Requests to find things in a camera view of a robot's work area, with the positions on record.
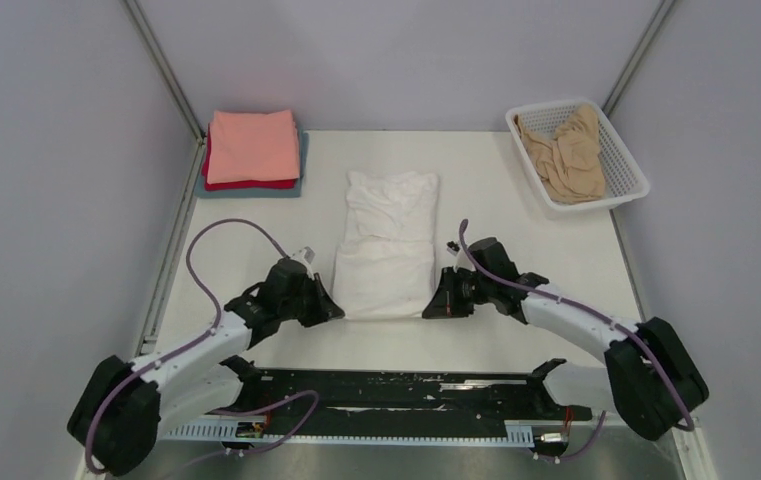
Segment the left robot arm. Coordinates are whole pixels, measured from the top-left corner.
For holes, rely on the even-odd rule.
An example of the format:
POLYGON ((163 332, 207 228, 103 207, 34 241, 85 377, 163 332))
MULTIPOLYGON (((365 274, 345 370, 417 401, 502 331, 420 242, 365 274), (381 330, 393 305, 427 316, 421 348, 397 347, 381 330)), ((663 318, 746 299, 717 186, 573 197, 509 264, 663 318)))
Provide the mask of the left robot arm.
POLYGON ((261 371, 242 353, 274 335, 282 322, 312 327, 345 315, 318 274, 282 258, 225 305, 193 340, 167 353, 123 361, 112 355, 92 373, 67 422, 68 433, 120 476, 140 465, 156 441, 217 409, 253 412, 262 399, 261 371))

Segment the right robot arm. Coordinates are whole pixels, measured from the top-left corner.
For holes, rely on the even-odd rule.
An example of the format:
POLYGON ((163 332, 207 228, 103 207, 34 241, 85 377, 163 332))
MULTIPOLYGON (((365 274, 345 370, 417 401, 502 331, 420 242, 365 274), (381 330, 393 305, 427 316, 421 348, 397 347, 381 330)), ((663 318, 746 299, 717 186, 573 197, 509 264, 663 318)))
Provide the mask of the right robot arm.
POLYGON ((674 327, 653 317, 620 319, 570 299, 546 277, 522 273, 494 237, 449 242, 456 257, 440 274, 425 319, 466 318, 481 305, 549 331, 593 356, 595 367, 553 359, 532 372, 527 403, 540 417, 564 407, 615 412, 640 437, 694 428, 709 387, 674 327))

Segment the white t shirt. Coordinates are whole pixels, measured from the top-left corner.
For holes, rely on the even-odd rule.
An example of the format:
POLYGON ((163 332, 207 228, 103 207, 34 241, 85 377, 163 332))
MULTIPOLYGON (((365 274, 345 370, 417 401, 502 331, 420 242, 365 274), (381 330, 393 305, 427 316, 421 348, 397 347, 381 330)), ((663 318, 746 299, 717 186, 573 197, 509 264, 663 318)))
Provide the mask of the white t shirt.
POLYGON ((435 173, 347 174, 332 295, 352 321, 418 318, 435 284, 435 173))

